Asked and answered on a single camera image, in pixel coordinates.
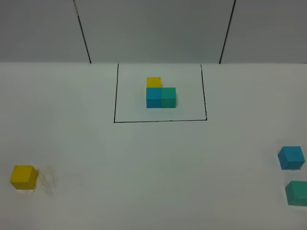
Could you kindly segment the blue template block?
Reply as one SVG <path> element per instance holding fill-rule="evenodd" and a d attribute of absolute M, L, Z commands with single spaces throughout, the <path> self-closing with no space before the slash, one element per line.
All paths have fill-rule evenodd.
<path fill-rule="evenodd" d="M 146 88 L 146 107 L 161 108 L 161 88 Z"/>

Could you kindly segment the green template block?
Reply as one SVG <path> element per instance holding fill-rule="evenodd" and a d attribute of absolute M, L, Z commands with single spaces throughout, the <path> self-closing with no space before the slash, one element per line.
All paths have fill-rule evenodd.
<path fill-rule="evenodd" d="M 177 94 L 175 88 L 161 89 L 161 107 L 162 108 L 176 108 Z"/>

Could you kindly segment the yellow template block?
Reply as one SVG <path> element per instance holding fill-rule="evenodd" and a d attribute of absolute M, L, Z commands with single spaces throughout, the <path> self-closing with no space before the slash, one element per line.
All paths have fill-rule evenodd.
<path fill-rule="evenodd" d="M 161 77 L 148 77 L 146 80 L 147 88 L 161 88 L 162 82 Z"/>

